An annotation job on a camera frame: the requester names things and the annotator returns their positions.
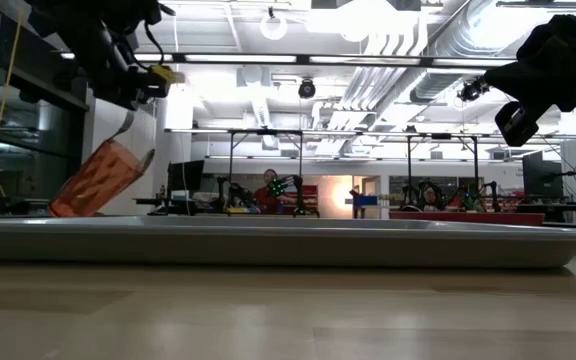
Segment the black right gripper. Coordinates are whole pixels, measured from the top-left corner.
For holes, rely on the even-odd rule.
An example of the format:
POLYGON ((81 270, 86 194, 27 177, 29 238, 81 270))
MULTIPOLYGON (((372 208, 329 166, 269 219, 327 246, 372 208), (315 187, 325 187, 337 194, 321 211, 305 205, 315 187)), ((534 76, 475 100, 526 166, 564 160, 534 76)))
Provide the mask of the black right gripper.
POLYGON ((576 16, 555 15, 535 27, 516 60, 487 70, 484 78, 513 98, 495 116, 505 142, 524 145, 538 132, 538 120, 549 108, 576 108, 576 16))

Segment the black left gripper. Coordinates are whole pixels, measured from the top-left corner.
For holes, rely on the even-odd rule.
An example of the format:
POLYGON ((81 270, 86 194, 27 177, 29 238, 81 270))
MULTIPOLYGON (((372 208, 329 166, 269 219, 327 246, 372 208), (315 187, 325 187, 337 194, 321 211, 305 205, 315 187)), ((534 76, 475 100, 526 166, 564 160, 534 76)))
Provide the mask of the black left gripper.
MULTIPOLYGON (((133 34, 124 36, 104 30, 76 36, 70 45, 94 96, 128 110, 137 110, 156 98, 166 98, 169 93, 169 67, 146 65, 137 60, 135 40, 133 34)), ((111 139, 127 132, 134 120, 135 113, 128 111, 111 139)))

